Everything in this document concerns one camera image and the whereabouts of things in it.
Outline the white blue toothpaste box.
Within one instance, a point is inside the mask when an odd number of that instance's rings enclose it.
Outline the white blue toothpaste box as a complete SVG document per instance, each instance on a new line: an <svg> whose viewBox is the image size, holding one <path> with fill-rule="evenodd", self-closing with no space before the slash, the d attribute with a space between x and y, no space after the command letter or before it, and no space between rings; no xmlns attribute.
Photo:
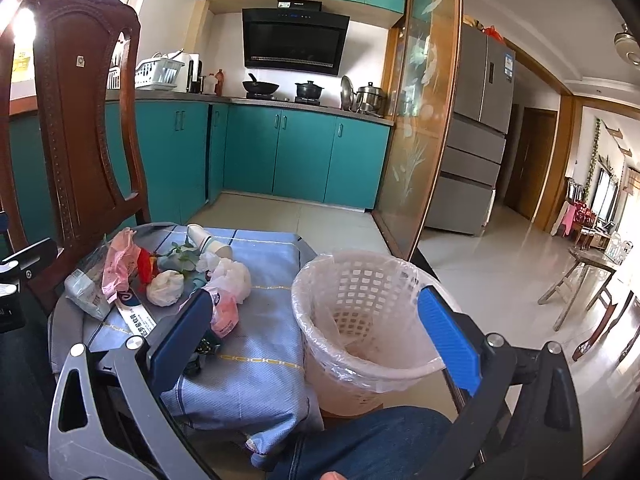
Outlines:
<svg viewBox="0 0 640 480"><path fill-rule="evenodd" d="M131 290L119 292L115 300L116 308L133 335L148 338L156 322Z"/></svg>

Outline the white tissue ball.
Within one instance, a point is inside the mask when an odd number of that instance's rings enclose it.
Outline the white tissue ball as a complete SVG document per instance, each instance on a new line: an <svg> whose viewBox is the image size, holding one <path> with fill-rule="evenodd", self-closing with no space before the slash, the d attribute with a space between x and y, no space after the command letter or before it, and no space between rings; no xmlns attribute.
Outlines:
<svg viewBox="0 0 640 480"><path fill-rule="evenodd" d="M157 307L170 307L182 296L184 276L175 270L166 270L157 274L146 286L146 298Z"/></svg>

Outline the clear plastic wrapper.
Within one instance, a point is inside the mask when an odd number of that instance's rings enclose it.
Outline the clear plastic wrapper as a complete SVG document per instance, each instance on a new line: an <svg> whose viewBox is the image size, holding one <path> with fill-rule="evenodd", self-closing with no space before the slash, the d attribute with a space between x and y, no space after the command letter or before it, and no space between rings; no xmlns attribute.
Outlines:
<svg viewBox="0 0 640 480"><path fill-rule="evenodd" d="M73 270L64 281L64 290L67 299L98 321L104 321L111 311L101 287L84 271Z"/></svg>

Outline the red snack wrapper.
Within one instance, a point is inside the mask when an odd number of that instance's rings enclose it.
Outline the red snack wrapper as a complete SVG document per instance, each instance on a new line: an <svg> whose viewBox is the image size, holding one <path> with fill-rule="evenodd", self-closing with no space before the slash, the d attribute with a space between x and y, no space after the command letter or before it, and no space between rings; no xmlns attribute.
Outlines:
<svg viewBox="0 0 640 480"><path fill-rule="evenodd" d="M143 286L152 283L158 274L157 256L141 248L137 258L138 279Z"/></svg>

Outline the green leafy stem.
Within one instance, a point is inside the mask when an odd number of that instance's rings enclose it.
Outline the green leafy stem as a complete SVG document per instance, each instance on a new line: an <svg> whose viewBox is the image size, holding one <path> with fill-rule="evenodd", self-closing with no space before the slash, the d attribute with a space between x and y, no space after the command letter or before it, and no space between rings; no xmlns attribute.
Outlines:
<svg viewBox="0 0 640 480"><path fill-rule="evenodd" d="M196 271L200 251L186 238L182 244L172 242L168 253L157 257L157 269L160 272L176 271L181 274L191 274Z"/></svg>

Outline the pink plastic bag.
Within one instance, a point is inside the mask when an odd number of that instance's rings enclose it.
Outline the pink plastic bag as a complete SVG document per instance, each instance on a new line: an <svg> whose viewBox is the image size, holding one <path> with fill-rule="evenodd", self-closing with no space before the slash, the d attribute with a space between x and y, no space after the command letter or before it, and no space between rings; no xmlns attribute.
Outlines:
<svg viewBox="0 0 640 480"><path fill-rule="evenodd" d="M141 248L134 242L134 230L127 226L108 243L102 275L102 294L111 304L119 292L129 288L129 277L137 269Z"/></svg>

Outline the white paper cup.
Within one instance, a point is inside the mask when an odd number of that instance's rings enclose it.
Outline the white paper cup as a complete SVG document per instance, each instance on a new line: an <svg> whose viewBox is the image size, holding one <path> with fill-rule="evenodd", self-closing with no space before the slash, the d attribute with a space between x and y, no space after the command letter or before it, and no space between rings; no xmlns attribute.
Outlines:
<svg viewBox="0 0 640 480"><path fill-rule="evenodd" d="M233 258L232 248L228 244L221 243L219 240L214 240L211 238L205 247L203 248L204 252L209 252L212 255L217 256L218 258Z"/></svg>
<svg viewBox="0 0 640 480"><path fill-rule="evenodd" d="M207 245L212 240L212 234L199 224L190 223L186 226L186 236L192 244L198 248L199 252L204 252Z"/></svg>

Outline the dark green foil wrapper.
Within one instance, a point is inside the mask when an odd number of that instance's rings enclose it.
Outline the dark green foil wrapper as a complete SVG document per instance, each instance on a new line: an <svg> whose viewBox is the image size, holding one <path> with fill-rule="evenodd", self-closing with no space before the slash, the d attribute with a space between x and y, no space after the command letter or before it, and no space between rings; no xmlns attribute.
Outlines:
<svg viewBox="0 0 640 480"><path fill-rule="evenodd" d="M208 356L214 356L222 345L222 339L211 332L207 332L198 346L194 350L189 361L186 363L186 367L183 370L183 375L186 377L195 377L201 373L203 365L205 364Z"/></svg>

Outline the pink white snack packet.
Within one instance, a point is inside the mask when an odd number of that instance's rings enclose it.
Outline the pink white snack packet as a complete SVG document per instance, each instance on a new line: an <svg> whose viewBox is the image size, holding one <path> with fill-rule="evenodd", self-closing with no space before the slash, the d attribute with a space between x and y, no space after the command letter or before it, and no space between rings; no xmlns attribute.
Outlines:
<svg viewBox="0 0 640 480"><path fill-rule="evenodd" d="M239 323L239 311L231 292L218 287L205 287L212 300L210 329L220 338L227 337Z"/></svg>

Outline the light blue face mask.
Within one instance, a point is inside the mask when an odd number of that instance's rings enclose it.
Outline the light blue face mask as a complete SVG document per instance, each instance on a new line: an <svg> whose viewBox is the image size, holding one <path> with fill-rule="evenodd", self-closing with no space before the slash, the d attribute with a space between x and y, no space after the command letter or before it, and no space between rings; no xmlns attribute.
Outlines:
<svg viewBox="0 0 640 480"><path fill-rule="evenodd" d="M208 282L206 273L191 272L184 276L183 293L179 301L179 306L187 302L192 294L204 287Z"/></svg>

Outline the teal lower kitchen cabinets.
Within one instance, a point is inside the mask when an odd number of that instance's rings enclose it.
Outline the teal lower kitchen cabinets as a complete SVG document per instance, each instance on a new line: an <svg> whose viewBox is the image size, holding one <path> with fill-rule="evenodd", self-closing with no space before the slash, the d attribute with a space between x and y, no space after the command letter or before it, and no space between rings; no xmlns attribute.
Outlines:
<svg viewBox="0 0 640 480"><path fill-rule="evenodd" d="M224 191L370 209L390 128L257 104L136 104L150 218L186 223Z"/></svg>

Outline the blue checked tablecloth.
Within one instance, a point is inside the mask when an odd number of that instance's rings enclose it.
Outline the blue checked tablecloth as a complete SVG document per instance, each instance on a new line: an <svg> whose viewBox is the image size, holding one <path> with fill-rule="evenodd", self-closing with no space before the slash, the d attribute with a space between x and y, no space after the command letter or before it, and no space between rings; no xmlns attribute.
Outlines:
<svg viewBox="0 0 640 480"><path fill-rule="evenodd" d="M290 434L323 429L317 397L306 383L303 336L291 302L294 278L316 253L294 233L205 229L247 266L252 291L220 350L201 358L198 374L181 376L161 397L190 439L235 441L252 452L255 467L265 469ZM169 222L138 226L134 232L136 243L160 254L186 240L186 227ZM116 307L101 322L64 295L48 323L55 375L73 344L106 351L131 335Z"/></svg>

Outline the dark wooden chair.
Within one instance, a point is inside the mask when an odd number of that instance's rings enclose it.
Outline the dark wooden chair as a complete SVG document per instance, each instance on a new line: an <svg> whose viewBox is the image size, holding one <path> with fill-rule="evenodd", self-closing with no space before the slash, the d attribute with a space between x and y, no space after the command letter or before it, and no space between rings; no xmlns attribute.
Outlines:
<svg viewBox="0 0 640 480"><path fill-rule="evenodd" d="M151 220L134 103L140 23L120 0L24 0L34 12L37 110L58 237L26 286L51 313L64 278L128 218ZM131 192L122 194L105 130L107 74L121 42L119 117Z"/></svg>

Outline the person leg in jeans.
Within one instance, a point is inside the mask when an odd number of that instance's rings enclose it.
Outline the person leg in jeans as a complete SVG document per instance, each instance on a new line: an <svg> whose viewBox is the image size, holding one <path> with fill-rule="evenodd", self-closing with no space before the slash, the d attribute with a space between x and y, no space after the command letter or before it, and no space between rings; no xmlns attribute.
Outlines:
<svg viewBox="0 0 640 480"><path fill-rule="evenodd" d="M430 408L394 406L288 442L269 479L414 479L452 422Z"/></svg>

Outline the wooden side table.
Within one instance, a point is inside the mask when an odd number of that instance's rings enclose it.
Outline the wooden side table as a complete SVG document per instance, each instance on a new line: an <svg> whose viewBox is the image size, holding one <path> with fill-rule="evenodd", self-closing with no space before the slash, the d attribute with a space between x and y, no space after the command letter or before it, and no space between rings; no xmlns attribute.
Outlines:
<svg viewBox="0 0 640 480"><path fill-rule="evenodd" d="M604 281L591 293L585 306L585 311L590 311L597 302L605 307L612 300L612 295L608 290L608 285L612 282L616 272L622 266L616 263L611 257L595 249L579 249L577 247L568 248L568 253L573 258L572 265L562 276L553 283L537 300L537 304L542 306L548 304L553 296L562 299L564 307L552 325L552 330L558 332L566 321L570 310L577 304L577 299L582 288L586 284L587 276L590 272L602 272Z"/></svg>

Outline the brown wooden door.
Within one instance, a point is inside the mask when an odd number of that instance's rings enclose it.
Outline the brown wooden door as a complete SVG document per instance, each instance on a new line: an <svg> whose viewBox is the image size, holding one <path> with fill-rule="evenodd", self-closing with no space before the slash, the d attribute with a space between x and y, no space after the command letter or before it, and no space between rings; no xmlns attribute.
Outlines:
<svg viewBox="0 0 640 480"><path fill-rule="evenodd" d="M525 107L518 150L504 203L532 220L553 148L556 111Z"/></svg>

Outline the silver refrigerator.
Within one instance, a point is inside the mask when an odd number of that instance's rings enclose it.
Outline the silver refrigerator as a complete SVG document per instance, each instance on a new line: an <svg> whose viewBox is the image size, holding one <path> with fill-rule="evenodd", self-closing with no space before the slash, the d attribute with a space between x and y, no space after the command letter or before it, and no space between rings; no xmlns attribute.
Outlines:
<svg viewBox="0 0 640 480"><path fill-rule="evenodd" d="M478 235L496 196L513 103L514 52L464 25L445 151L427 229Z"/></svg>

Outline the wooden frosted glass door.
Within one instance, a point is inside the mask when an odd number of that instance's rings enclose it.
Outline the wooden frosted glass door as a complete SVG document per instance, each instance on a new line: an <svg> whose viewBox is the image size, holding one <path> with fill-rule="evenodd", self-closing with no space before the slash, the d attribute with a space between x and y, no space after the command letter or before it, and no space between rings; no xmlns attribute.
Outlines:
<svg viewBox="0 0 640 480"><path fill-rule="evenodd" d="M390 31L384 84L393 122L373 219L390 252L418 247L454 106L462 0L406 0Z"/></svg>

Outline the white dish rack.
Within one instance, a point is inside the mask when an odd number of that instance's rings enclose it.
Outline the white dish rack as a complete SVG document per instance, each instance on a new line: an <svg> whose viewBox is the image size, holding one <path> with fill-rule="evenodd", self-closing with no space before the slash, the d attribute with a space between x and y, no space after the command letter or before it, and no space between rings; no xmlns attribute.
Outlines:
<svg viewBox="0 0 640 480"><path fill-rule="evenodd" d="M174 90L184 63L182 52L154 54L140 61L134 71L134 88L142 90Z"/></svg>

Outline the brown sauce bottle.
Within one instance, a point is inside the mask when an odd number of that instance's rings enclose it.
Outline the brown sauce bottle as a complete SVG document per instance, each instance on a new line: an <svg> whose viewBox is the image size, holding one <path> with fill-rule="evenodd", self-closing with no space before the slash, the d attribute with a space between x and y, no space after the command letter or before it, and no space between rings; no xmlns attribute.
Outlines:
<svg viewBox="0 0 640 480"><path fill-rule="evenodd" d="M216 96L222 96L222 92L224 91L224 72L222 70L218 70L214 77L216 80L214 92Z"/></svg>

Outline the black wok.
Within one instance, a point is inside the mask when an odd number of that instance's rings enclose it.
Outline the black wok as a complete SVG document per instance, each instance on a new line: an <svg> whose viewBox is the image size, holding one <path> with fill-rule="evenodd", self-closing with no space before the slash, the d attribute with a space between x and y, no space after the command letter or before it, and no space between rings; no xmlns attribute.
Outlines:
<svg viewBox="0 0 640 480"><path fill-rule="evenodd" d="M242 85L247 94L252 96L272 96L279 89L277 84L267 81L259 81L252 73L249 73L249 80L244 80Z"/></svg>

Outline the steel pot lid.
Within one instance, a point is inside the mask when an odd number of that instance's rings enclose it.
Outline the steel pot lid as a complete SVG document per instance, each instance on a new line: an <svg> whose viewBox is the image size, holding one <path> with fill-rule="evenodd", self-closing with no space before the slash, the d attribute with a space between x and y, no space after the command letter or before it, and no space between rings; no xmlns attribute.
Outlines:
<svg viewBox="0 0 640 480"><path fill-rule="evenodd" d="M341 79L341 109L352 110L354 104L354 88L349 76L344 75Z"/></svg>

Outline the dark cooking pot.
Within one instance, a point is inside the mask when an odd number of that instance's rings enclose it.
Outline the dark cooking pot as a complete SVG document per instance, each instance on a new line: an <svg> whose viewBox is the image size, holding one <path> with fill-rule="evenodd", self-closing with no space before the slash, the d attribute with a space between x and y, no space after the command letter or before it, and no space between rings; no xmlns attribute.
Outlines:
<svg viewBox="0 0 640 480"><path fill-rule="evenodd" d="M320 101L323 88L312 80L296 82L296 99L303 101Z"/></svg>

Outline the black range hood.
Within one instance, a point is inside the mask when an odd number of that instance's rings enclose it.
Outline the black range hood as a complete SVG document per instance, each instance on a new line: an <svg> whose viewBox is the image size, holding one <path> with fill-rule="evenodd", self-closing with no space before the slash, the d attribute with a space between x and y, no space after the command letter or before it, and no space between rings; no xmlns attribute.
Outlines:
<svg viewBox="0 0 640 480"><path fill-rule="evenodd" d="M337 76L349 17L313 10L242 10L244 66Z"/></svg>

